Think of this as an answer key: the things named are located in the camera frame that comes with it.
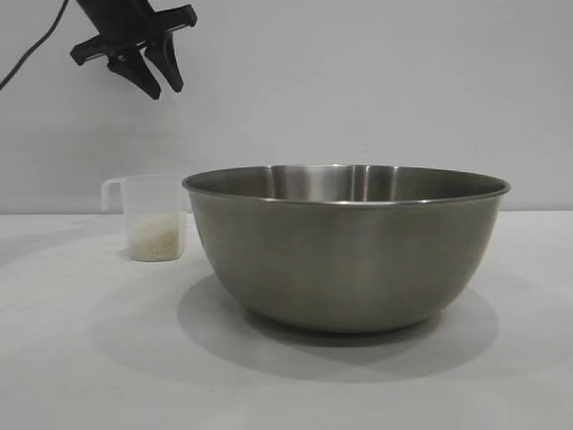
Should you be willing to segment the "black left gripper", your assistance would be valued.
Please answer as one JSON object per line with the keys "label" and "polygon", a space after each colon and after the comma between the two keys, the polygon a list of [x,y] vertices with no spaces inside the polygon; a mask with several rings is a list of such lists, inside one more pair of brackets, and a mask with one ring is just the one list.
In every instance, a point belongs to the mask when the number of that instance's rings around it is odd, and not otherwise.
{"label": "black left gripper", "polygon": [[198,17],[191,5],[161,11],[154,10],[148,1],[84,0],[78,5],[98,35],[72,49],[71,57],[77,65],[99,56],[109,56],[107,68],[110,72],[124,77],[157,100],[161,88],[140,51],[126,50],[146,47],[144,55],[161,72],[171,89],[177,93],[183,90],[184,81],[170,34],[196,25]]}

